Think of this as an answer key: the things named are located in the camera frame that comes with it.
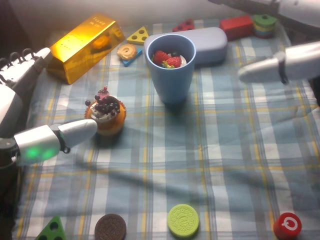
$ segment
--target gold bar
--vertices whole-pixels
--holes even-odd
[[[73,84],[124,39],[116,21],[97,13],[50,47],[47,71]]]

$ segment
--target red cylinder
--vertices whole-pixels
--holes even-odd
[[[291,212],[281,214],[273,224],[273,232],[279,240],[293,240],[301,232],[301,229],[300,219]]]

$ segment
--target tablecloth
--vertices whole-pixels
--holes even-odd
[[[146,27],[152,35],[175,25]],[[217,26],[218,19],[195,21]],[[198,212],[197,240],[273,240],[284,212],[301,219],[301,239],[320,239],[320,111],[308,82],[237,78],[244,64],[288,45],[281,26],[273,39],[229,42],[224,63],[196,68],[176,113],[161,103],[143,56],[123,67],[114,50],[72,85],[42,73],[29,127],[82,119],[85,100],[105,85],[127,118],[117,140],[97,135],[26,168],[13,239],[33,240],[60,216],[68,240],[93,240],[98,219],[114,213],[127,240],[170,240],[167,214],[177,204]]]

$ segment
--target yellow triangle block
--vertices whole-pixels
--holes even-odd
[[[148,32],[146,28],[143,26],[139,28],[139,30],[132,34],[130,37],[128,37],[126,40],[130,44],[143,45],[145,44],[145,40],[147,39],[147,37],[149,37]]]

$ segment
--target dark berry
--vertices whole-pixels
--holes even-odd
[[[173,53],[171,53],[171,57],[179,57],[180,54],[177,51],[174,51]]]

